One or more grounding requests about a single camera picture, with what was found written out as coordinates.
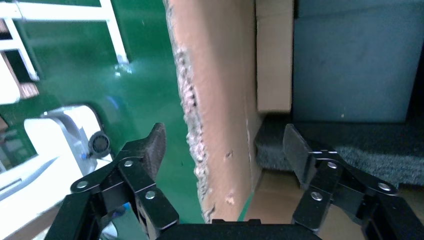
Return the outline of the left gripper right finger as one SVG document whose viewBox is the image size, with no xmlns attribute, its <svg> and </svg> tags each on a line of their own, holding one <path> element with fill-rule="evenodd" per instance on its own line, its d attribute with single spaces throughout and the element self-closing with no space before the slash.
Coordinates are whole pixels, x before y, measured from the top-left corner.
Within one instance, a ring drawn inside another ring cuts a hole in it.
<svg viewBox="0 0 424 240">
<path fill-rule="evenodd" d="M 307 140 L 289 123 L 282 148 L 304 194 L 292 222 L 317 234 L 331 205 L 361 226 L 367 240 L 421 240 L 424 226 L 398 189 L 349 165 L 333 148 Z"/>
</svg>

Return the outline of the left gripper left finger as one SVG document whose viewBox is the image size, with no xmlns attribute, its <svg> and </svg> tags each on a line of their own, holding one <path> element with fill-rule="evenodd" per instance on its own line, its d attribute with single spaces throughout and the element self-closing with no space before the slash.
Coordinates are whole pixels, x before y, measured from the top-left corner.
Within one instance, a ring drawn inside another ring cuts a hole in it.
<svg viewBox="0 0 424 240">
<path fill-rule="evenodd" d="M 76 180 L 45 238 L 97 240 L 112 211 L 126 203 L 150 240 L 177 225 L 179 214 L 145 169 L 163 160 L 166 147 L 165 125 L 156 123 L 147 137 L 127 142 L 111 163 Z"/>
</svg>

